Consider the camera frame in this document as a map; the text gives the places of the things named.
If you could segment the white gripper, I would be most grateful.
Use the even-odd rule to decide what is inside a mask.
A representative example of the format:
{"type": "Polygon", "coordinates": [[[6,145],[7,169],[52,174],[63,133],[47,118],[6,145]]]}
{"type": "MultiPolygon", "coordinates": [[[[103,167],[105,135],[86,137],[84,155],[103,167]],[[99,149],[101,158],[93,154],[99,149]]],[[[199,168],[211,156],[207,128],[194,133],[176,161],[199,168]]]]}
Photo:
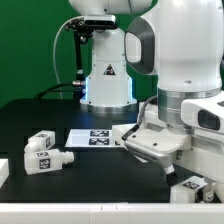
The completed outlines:
{"type": "Polygon", "coordinates": [[[204,176],[203,200],[212,202],[216,182],[224,183],[224,91],[214,97],[184,100],[181,120],[190,133],[171,127],[160,132],[141,128],[127,138],[125,147],[137,157],[157,161],[165,168],[170,186],[177,182],[173,164],[204,176]]]}

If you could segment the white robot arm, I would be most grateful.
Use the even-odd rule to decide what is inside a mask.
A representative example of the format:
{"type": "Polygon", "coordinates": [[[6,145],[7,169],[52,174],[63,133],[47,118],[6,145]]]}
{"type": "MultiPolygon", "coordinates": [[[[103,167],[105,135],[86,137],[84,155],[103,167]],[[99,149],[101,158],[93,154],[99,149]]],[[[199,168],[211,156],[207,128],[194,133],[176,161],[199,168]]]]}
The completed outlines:
{"type": "Polygon", "coordinates": [[[125,57],[158,77],[157,96],[135,125],[115,125],[133,157],[160,165],[174,203],[224,203],[224,53],[222,0],[147,0],[151,9],[125,33],[125,57]]]}

